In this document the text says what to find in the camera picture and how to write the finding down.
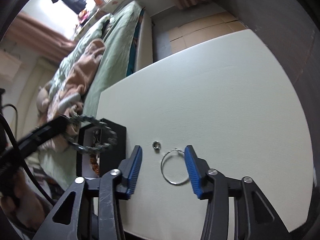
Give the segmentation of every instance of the plush toy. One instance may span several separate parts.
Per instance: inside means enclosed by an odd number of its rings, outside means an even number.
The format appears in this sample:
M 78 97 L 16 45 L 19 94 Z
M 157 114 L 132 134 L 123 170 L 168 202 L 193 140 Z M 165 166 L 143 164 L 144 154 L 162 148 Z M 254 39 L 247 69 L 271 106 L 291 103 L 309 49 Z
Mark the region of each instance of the plush toy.
M 47 113 L 49 107 L 49 89 L 51 87 L 51 81 L 47 82 L 43 88 L 39 87 L 39 93 L 36 101 L 37 109 L 39 113 Z

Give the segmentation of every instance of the gray wall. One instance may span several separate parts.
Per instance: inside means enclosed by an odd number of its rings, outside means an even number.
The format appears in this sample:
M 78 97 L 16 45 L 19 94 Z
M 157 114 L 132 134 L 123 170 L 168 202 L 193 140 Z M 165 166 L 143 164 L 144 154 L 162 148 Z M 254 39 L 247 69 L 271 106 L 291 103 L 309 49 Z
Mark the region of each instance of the gray wall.
M 320 33 L 297 0 L 213 0 L 252 29 L 292 82 L 308 122 L 320 182 Z

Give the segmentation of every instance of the gray floor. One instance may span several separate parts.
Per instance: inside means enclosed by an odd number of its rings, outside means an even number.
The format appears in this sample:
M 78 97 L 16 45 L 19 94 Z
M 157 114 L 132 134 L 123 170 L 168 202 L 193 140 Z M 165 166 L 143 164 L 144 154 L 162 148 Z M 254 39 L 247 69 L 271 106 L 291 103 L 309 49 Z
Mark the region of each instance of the gray floor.
M 224 12 L 225 10 L 215 3 L 201 4 L 185 10 L 171 7 L 154 15 L 151 19 L 153 37 L 153 62 L 171 55 L 168 30 L 179 27 L 185 23 Z

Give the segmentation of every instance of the metal screw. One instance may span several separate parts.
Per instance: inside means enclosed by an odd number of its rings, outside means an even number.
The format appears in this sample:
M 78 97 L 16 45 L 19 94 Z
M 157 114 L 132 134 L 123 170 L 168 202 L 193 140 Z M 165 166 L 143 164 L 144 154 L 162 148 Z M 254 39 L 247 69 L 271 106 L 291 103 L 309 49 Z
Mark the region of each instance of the metal screw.
M 110 174 L 111 174 L 112 176 L 119 175 L 120 173 L 121 173 L 121 171 L 118 170 L 118 169 L 113 169 L 113 170 L 110 171 Z
M 215 170 L 215 169 L 209 169 L 209 170 L 208 170 L 208 173 L 209 173 L 210 175 L 217 175 L 217 174 L 218 174 L 218 171 Z
M 155 151 L 158 151 L 161 148 L 161 144 L 158 141 L 154 141 L 152 144 L 152 147 L 154 148 Z
M 251 183 L 251 182 L 253 182 L 253 180 L 252 180 L 250 177 L 244 177 L 244 178 L 243 178 L 243 181 L 244 181 L 245 183 Z
M 77 177 L 77 178 L 75 179 L 75 183 L 76 183 L 76 184 L 81 184 L 82 182 L 84 182 L 84 177 Z

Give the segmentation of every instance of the white table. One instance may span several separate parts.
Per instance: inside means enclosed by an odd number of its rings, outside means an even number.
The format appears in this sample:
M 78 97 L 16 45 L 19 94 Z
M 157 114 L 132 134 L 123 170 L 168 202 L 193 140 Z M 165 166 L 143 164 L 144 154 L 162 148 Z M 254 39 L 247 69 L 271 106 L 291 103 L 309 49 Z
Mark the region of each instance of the white table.
M 207 201 L 196 198 L 190 183 L 170 185 L 160 172 L 163 155 L 188 144 L 225 176 L 252 177 L 289 231 L 306 221 L 313 158 L 305 115 L 281 65 L 251 30 L 198 44 L 125 78 L 101 94 L 97 117 L 127 127 L 127 154 L 134 145 L 143 149 L 135 193 L 121 206 L 124 229 L 135 235 L 200 239 Z M 183 179 L 183 159 L 172 158 L 165 172 Z

